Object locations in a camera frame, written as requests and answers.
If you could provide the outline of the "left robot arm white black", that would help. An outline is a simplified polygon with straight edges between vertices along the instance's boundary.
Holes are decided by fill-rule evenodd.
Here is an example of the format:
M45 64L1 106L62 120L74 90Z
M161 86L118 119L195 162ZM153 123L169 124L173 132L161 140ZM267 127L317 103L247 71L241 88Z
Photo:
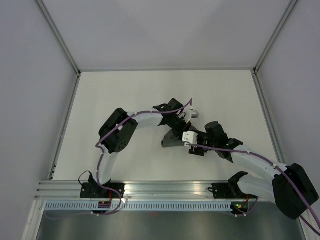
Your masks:
M87 187L98 198L109 193L111 173L118 154L129 144L136 130L168 126L170 131L163 137L161 146L171 148L184 145L183 133L191 128L191 119L199 117L198 111L192 108L190 100L182 105L175 98L169 103L152 107L140 112L126 112L117 108L100 128L96 147L102 151L96 173L89 177Z

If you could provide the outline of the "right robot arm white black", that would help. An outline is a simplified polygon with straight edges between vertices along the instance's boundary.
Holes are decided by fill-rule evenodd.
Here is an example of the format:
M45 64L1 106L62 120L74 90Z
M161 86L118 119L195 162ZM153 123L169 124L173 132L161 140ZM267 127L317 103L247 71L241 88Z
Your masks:
M214 151L220 158L246 169L228 180L228 192L235 198L247 194L267 200L292 220L320 198L302 166L267 159L242 141L229 138L217 121L208 123L204 132L184 132L182 141L190 154L203 156Z

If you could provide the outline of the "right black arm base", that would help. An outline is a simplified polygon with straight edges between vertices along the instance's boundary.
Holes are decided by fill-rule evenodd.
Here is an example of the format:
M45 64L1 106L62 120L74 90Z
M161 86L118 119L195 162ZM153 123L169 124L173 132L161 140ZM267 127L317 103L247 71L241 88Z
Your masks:
M213 194L214 199L246 200L256 199L257 196L243 193L239 187L232 186L227 182L212 183L207 190Z

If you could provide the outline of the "grey cloth napkin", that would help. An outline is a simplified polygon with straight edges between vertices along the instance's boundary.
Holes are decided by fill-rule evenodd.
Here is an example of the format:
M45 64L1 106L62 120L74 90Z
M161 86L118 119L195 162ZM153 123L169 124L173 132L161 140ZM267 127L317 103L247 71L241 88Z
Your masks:
M188 131L196 132L198 131L195 127L190 127ZM182 142L182 134L174 134L172 130L170 130L162 139L161 146L162 148L173 148L173 147L182 147L184 143Z

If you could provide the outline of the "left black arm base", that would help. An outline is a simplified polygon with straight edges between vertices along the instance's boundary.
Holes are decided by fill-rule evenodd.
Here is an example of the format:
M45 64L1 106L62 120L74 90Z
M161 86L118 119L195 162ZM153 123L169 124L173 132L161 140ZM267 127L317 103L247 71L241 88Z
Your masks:
M121 197L125 193L125 184L123 182L111 182L106 185L107 188L114 189L119 192ZM100 186L92 186L90 183L83 183L80 191L81 199L119 199L119 195Z

